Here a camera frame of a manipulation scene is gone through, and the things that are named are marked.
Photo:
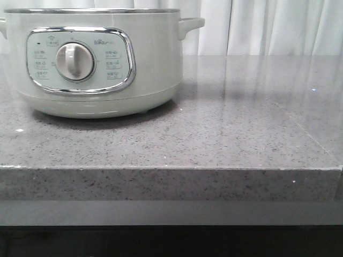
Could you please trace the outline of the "grey white curtain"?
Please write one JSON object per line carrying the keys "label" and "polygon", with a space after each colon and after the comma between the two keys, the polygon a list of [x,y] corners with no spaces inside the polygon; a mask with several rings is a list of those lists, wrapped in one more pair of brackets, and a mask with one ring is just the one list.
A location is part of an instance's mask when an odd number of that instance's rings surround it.
{"label": "grey white curtain", "polygon": [[8,8],[180,9],[186,55],[342,55],[342,1],[1,1]]}

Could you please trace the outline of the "beige pot control knob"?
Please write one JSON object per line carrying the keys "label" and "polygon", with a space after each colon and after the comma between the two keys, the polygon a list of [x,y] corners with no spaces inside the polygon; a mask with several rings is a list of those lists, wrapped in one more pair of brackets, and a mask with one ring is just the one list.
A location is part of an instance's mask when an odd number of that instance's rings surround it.
{"label": "beige pot control knob", "polygon": [[90,50],[79,43],[66,43],[56,53],[56,68],[68,80],[84,80],[93,71],[94,60]]}

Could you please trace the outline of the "pale green electric pot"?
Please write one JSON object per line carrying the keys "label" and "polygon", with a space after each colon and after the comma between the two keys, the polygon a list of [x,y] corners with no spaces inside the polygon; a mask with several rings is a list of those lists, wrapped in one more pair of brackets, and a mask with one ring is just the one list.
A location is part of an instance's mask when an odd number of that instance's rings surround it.
{"label": "pale green electric pot", "polygon": [[[179,9],[5,9],[1,33],[10,44],[11,85],[30,107],[92,119],[171,100],[183,77],[182,41],[204,25],[204,18],[182,18]],[[91,51],[86,79],[59,74],[56,53],[66,43]]]}

